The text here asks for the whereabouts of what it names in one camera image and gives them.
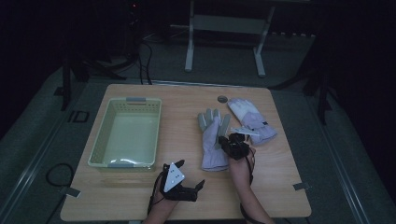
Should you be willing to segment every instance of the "light green plastic basket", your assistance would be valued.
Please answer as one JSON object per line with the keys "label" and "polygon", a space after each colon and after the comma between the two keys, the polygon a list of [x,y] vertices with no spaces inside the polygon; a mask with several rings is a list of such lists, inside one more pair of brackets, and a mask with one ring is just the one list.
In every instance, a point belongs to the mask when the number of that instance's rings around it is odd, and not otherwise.
{"label": "light green plastic basket", "polygon": [[161,107],[158,98],[111,98],[88,164],[153,171]]}

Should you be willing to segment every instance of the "glove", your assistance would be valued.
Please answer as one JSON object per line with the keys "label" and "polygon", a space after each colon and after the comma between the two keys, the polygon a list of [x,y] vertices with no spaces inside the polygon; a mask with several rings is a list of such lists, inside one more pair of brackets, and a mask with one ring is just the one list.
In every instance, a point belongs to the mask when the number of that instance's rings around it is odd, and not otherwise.
{"label": "glove", "polygon": [[256,106],[249,100],[233,98],[228,102],[228,106],[239,119],[242,126],[260,134],[250,136],[253,146],[266,143],[275,137],[276,130],[268,125]]}
{"label": "glove", "polygon": [[198,123],[203,132],[204,157],[202,169],[205,171],[221,171],[228,168],[228,156],[221,149],[219,136],[227,133],[230,124],[230,115],[224,116],[221,120],[220,112],[215,109],[207,109],[206,113],[198,114]]}

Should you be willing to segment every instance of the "dark background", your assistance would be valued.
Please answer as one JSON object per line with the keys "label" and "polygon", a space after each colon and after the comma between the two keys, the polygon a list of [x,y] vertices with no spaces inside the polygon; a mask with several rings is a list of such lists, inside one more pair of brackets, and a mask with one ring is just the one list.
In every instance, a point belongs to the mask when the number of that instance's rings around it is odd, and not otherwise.
{"label": "dark background", "polygon": [[[198,10],[260,17],[251,4],[207,3]],[[117,33],[125,25],[147,24],[166,38],[169,24],[188,24],[189,1],[25,1],[0,2],[0,73],[2,137],[45,79],[62,66],[73,49],[92,59],[108,60],[118,51]],[[276,33],[315,35],[300,69],[310,77],[306,92],[317,89],[324,72],[348,113],[389,194],[396,202],[396,3],[391,0],[278,4],[271,25]],[[138,34],[131,34],[138,40]],[[135,45],[130,52],[137,51]]]}

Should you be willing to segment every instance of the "wooden table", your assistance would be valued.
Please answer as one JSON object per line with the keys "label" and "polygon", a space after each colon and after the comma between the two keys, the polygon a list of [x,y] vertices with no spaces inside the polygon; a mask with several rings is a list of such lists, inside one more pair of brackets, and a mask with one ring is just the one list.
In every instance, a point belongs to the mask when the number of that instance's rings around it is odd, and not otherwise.
{"label": "wooden table", "polygon": [[[275,139],[256,147],[256,165],[252,187],[271,217],[308,217],[311,208],[305,191],[295,190],[301,183],[294,158],[271,92],[259,88],[207,86],[110,85],[92,126],[81,156],[72,188],[81,191],[78,198],[68,196],[61,218],[66,221],[142,220],[146,217],[154,180],[164,163],[185,160],[180,168],[186,176],[183,186],[193,188],[205,180],[197,202],[180,202],[170,219],[241,218],[239,200],[228,171],[205,172],[202,133],[197,115],[207,108],[218,108],[221,115],[232,114],[218,96],[249,99],[278,132]],[[113,97],[158,97],[163,100],[156,171],[151,173],[114,172],[88,165],[95,136]],[[232,116],[230,127],[240,127]]]}

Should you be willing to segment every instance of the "table leg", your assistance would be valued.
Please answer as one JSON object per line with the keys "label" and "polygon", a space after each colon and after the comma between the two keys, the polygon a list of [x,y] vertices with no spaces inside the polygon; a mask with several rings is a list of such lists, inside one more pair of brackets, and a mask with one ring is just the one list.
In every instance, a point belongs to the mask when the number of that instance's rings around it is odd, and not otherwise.
{"label": "table leg", "polygon": [[267,21],[262,27],[262,34],[260,38],[260,43],[257,47],[253,48],[254,59],[256,60],[257,73],[259,77],[265,77],[264,65],[262,64],[262,47],[264,45],[265,37],[268,35],[268,29],[270,28],[271,19],[274,16],[275,7],[271,7],[270,12],[267,17]]}
{"label": "table leg", "polygon": [[190,27],[189,27],[189,46],[187,48],[186,66],[184,70],[190,72],[192,70],[192,59],[194,57],[194,1],[190,1]]}

